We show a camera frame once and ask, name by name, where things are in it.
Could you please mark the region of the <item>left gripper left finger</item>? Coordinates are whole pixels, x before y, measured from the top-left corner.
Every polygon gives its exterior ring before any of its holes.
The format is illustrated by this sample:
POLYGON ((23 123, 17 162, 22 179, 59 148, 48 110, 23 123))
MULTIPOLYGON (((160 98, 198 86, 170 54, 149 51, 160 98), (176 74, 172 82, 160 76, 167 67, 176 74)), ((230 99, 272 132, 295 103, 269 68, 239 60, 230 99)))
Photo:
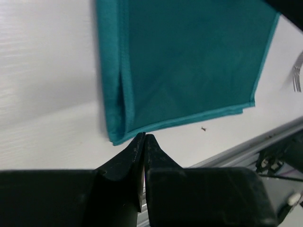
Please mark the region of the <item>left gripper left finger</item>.
POLYGON ((142 211, 145 137, 146 133, 138 133, 124 150, 97 168, 104 194, 118 201, 129 199, 137 212, 142 211))

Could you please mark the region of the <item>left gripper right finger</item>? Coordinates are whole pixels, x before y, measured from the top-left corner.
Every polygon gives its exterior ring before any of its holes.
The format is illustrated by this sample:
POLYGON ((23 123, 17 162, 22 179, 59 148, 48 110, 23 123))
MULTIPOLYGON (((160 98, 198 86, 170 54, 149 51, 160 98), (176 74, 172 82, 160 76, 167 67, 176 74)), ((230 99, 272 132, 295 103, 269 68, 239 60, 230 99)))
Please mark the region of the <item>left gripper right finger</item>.
POLYGON ((154 135, 147 134, 144 141, 144 169, 151 168, 182 167, 161 149, 154 135))

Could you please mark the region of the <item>teal cloth napkin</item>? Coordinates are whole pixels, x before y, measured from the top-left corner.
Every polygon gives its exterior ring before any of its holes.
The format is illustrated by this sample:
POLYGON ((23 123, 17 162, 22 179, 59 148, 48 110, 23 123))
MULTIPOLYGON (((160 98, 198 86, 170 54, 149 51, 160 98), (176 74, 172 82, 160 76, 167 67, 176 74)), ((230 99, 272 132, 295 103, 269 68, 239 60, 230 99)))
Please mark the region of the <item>teal cloth napkin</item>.
POLYGON ((241 114, 255 92, 279 13, 262 0, 97 0, 107 133, 241 114))

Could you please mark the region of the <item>metal fork black handle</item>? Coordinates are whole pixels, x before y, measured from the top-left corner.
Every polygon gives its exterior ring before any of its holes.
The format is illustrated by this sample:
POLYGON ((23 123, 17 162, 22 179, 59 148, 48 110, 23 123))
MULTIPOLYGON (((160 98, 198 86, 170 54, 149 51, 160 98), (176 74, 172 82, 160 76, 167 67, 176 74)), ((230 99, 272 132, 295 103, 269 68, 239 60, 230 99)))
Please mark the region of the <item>metal fork black handle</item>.
POLYGON ((301 83, 300 83, 300 75, 301 75, 301 68, 303 66, 303 52, 301 52, 293 67, 291 70, 291 75, 292 75, 292 82, 293 82, 293 88, 294 88, 294 92, 298 92, 301 93, 301 83))

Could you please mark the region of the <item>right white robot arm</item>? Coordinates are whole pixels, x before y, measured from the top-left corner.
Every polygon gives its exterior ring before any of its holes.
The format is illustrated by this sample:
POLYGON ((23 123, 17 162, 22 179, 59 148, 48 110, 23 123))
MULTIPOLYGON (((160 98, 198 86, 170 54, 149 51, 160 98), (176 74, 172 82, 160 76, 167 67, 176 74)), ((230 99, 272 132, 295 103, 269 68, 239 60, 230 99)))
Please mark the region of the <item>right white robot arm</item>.
POLYGON ((303 30, 303 0, 265 0, 301 31, 303 30))

